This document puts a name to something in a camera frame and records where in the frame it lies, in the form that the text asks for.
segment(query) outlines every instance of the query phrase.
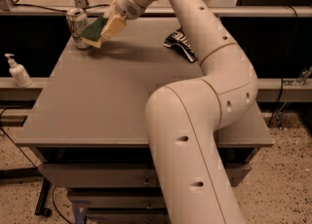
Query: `drawer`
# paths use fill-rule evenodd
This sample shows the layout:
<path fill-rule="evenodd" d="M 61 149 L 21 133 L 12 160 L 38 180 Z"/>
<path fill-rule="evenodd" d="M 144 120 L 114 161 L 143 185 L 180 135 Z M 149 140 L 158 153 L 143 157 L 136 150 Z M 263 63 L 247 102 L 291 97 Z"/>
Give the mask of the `drawer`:
<path fill-rule="evenodd" d="M 91 221 L 103 224 L 170 224 L 169 217 L 164 209 L 87 209 L 86 216 Z"/>
<path fill-rule="evenodd" d="M 64 188 L 156 187 L 156 170 L 147 164 L 44 164 L 39 171 Z"/>
<path fill-rule="evenodd" d="M 160 188 L 114 188 L 68 191 L 67 198 L 83 208 L 165 208 Z"/>

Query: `floor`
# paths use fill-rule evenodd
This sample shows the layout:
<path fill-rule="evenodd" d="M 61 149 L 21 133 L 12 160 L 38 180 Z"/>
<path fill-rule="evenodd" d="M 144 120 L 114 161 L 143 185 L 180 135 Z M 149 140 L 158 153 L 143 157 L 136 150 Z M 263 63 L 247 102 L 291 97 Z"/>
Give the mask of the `floor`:
<path fill-rule="evenodd" d="M 267 120 L 270 113 L 263 112 Z M 270 132 L 275 145 L 262 148 L 253 158 L 252 171 L 234 188 L 235 195 L 248 224 L 312 223 L 312 136 L 296 112 L 283 117 L 285 129 Z M 14 140 L 21 128 L 4 128 Z M 36 157 L 27 148 L 23 152 L 37 166 Z M 31 163 L 7 136 L 0 136 L 0 169 L 29 168 Z M 0 181 L 1 223 L 68 223 L 57 213 L 52 203 L 52 190 L 46 207 L 52 210 L 48 218 L 35 216 L 42 178 Z M 73 222 L 71 203 L 66 190 L 57 188 L 55 203 L 61 214 Z"/>

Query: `white pump bottle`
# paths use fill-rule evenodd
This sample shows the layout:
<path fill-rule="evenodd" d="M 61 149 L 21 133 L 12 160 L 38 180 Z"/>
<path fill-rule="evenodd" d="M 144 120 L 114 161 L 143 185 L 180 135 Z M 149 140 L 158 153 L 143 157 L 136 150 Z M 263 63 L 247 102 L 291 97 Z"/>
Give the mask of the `white pump bottle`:
<path fill-rule="evenodd" d="M 32 83 L 29 74 L 27 73 L 23 65 L 18 64 L 14 59 L 11 58 L 11 56 L 14 55 L 5 54 L 5 57 L 8 59 L 8 62 L 10 64 L 9 71 L 12 77 L 15 79 L 20 87 L 28 87 Z"/>

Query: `green object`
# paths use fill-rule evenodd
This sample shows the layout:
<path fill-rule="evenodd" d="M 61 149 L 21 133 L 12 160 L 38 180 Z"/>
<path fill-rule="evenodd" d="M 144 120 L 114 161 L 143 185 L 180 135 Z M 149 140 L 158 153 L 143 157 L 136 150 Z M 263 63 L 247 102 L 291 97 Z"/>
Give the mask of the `green object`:
<path fill-rule="evenodd" d="M 103 16 L 99 16 L 95 22 L 88 25 L 81 33 L 81 37 L 84 37 L 91 41 L 98 41 L 101 31 L 107 24 L 108 19 Z"/>

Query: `gray tabletop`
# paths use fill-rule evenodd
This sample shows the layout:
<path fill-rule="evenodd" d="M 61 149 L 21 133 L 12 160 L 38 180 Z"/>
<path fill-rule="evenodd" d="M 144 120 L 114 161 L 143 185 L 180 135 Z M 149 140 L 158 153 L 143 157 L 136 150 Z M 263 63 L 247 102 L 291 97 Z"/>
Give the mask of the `gray tabletop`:
<path fill-rule="evenodd" d="M 99 50 L 78 50 L 70 39 L 17 145 L 146 145 L 144 110 L 149 96 L 171 82 L 202 76 L 197 62 L 191 64 L 163 46 L 177 28 L 176 19 L 128 21 L 127 28 Z M 224 139 L 226 145 L 229 136 L 223 131 L 219 142 Z M 256 133 L 240 131 L 234 136 L 238 143 L 272 142 L 265 125 L 257 125 Z"/>

